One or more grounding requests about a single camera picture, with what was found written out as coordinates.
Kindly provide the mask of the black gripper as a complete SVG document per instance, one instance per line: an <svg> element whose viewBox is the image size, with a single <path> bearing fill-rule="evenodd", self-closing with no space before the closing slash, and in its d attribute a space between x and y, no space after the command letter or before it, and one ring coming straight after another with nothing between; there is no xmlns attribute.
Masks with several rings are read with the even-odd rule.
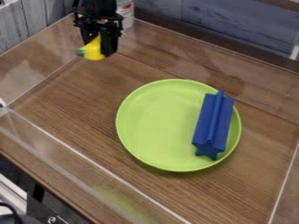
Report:
<svg viewBox="0 0 299 224"><path fill-rule="evenodd" d="M118 0L74 0L74 24L87 45L101 34L101 52L110 57L118 51L123 31L123 16L118 14Z"/></svg>

